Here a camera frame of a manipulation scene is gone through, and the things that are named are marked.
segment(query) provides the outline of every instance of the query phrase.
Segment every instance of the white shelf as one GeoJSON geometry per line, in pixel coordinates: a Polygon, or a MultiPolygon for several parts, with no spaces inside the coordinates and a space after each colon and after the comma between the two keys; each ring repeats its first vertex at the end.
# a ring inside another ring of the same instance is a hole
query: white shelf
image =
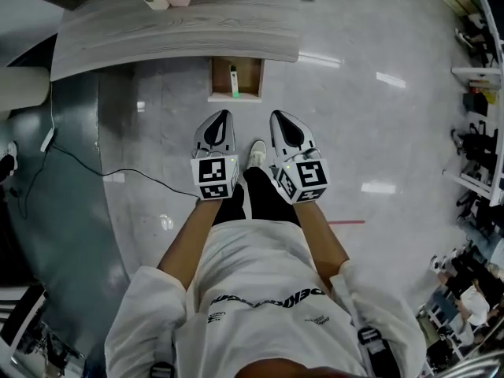
{"type": "Polygon", "coordinates": [[[498,34],[497,26],[495,25],[494,16],[491,12],[488,0],[480,0],[481,8],[484,11],[485,18],[487,20],[488,29],[495,41],[495,50],[497,52],[497,67],[496,68],[452,68],[451,72],[453,74],[463,75],[474,75],[479,76],[484,74],[486,76],[500,76],[500,87],[497,93],[497,129],[498,138],[496,146],[497,163],[494,169],[494,177],[491,183],[491,187],[488,190],[486,185],[481,186],[481,183],[474,183],[471,178],[466,175],[454,175],[453,173],[443,170],[443,175],[451,178],[455,182],[462,186],[475,191],[478,195],[488,198],[490,201],[490,206],[497,206],[501,204],[502,201],[502,189],[499,187],[501,179],[504,177],[502,172],[502,166],[504,165],[504,53],[502,52],[501,38],[498,34]]]}

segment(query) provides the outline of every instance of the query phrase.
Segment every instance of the strap buckle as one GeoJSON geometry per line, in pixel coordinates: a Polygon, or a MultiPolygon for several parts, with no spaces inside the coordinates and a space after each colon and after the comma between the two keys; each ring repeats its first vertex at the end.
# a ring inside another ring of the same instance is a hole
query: strap buckle
{"type": "Polygon", "coordinates": [[[362,345],[362,346],[366,346],[367,344],[370,344],[372,342],[375,342],[377,340],[381,340],[381,333],[378,332],[375,328],[371,328],[371,327],[366,327],[366,328],[362,328],[361,330],[359,330],[359,332],[357,333],[358,335],[358,338],[359,338],[359,343],[362,345]]]}
{"type": "Polygon", "coordinates": [[[175,369],[167,362],[158,362],[150,368],[150,378],[174,378],[175,369]]]}

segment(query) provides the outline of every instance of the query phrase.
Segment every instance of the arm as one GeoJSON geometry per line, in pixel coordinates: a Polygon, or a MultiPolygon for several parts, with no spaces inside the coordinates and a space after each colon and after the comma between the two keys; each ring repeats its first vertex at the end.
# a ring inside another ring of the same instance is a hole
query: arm
{"type": "Polygon", "coordinates": [[[341,264],[348,260],[347,252],[339,243],[322,210],[315,202],[296,203],[294,210],[305,234],[317,272],[330,288],[329,279],[337,275],[341,264]]]}
{"type": "Polygon", "coordinates": [[[159,262],[158,269],[175,277],[187,290],[196,273],[206,238],[222,200],[200,202],[159,262]]]}
{"type": "Polygon", "coordinates": [[[492,311],[490,311],[488,314],[487,314],[487,322],[488,320],[490,320],[491,318],[493,317],[497,317],[498,316],[498,308],[495,308],[493,309],[492,311]]]}
{"type": "Polygon", "coordinates": [[[472,284],[474,284],[474,287],[476,288],[476,291],[478,291],[481,295],[485,296],[483,294],[483,292],[481,291],[481,288],[480,288],[480,282],[478,281],[478,279],[474,279],[472,281],[472,284]]]}
{"type": "Polygon", "coordinates": [[[173,364],[172,333],[186,320],[186,290],[220,207],[221,200],[200,202],[157,269],[133,276],[105,342],[108,376],[146,377],[156,361],[173,364]]]}
{"type": "Polygon", "coordinates": [[[322,281],[331,287],[329,279],[341,273],[363,320],[388,341],[402,377],[417,376],[425,360],[425,339],[406,301],[373,267],[349,261],[315,202],[294,204],[294,209],[322,281]]]}
{"type": "Polygon", "coordinates": [[[467,321],[471,317],[471,311],[464,307],[462,301],[456,300],[455,305],[457,306],[458,312],[460,313],[462,319],[467,321]]]}

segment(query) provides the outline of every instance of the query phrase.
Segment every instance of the gray tile floor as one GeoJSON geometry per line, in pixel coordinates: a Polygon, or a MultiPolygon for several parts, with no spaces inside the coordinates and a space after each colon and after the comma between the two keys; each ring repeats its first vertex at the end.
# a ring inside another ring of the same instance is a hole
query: gray tile floor
{"type": "MultiPolygon", "coordinates": [[[[102,155],[103,170],[135,167],[194,191],[192,136],[211,113],[232,111],[243,163],[254,138],[270,144],[271,111],[288,111],[312,128],[328,159],[332,185],[320,200],[327,218],[365,220],[335,228],[350,256],[385,270],[417,308],[436,286],[431,256],[465,241],[454,224],[461,191],[441,176],[454,156],[450,127],[464,122],[463,87],[450,74],[466,60],[453,37],[454,15],[442,0],[317,0],[302,2],[301,16],[301,51],[337,58],[339,69],[268,61],[262,104],[225,105],[206,101],[205,58],[138,63],[132,99],[145,101],[145,112],[118,112],[121,128],[113,137],[121,153],[102,155]],[[406,87],[379,81],[376,72],[406,87]],[[367,193],[364,183],[385,183],[395,193],[367,193]]],[[[141,176],[127,174],[125,181],[105,185],[132,273],[158,263],[194,200],[141,176]],[[162,214],[173,219],[173,230],[162,228],[162,214]]]]}

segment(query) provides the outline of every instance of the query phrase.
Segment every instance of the white sneaker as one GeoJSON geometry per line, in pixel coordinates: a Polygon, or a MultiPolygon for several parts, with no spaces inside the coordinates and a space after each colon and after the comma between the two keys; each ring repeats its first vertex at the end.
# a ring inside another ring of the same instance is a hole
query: white sneaker
{"type": "Polygon", "coordinates": [[[250,167],[260,168],[266,160],[266,143],[262,140],[256,140],[250,148],[249,161],[246,164],[246,169],[250,167]]]}
{"type": "Polygon", "coordinates": [[[438,274],[441,272],[441,269],[439,268],[439,258],[437,255],[434,255],[431,259],[431,262],[428,266],[429,270],[432,270],[435,274],[438,274]]]}
{"type": "Polygon", "coordinates": [[[467,45],[468,47],[470,47],[471,49],[474,49],[474,46],[471,44],[470,41],[468,41],[467,37],[458,30],[458,28],[455,28],[455,37],[461,41],[462,43],[464,43],[465,45],[467,45]]]}
{"type": "Polygon", "coordinates": [[[450,259],[450,261],[453,261],[458,255],[458,249],[455,248],[448,254],[448,259],[450,259]]]}
{"type": "Polygon", "coordinates": [[[443,256],[441,260],[439,261],[439,268],[441,270],[446,270],[447,269],[447,263],[451,261],[447,256],[443,256]]]}
{"type": "Polygon", "coordinates": [[[12,155],[14,157],[14,169],[10,172],[10,175],[12,176],[14,174],[14,171],[17,169],[17,145],[15,142],[10,142],[9,145],[7,146],[7,155],[12,155]]]}

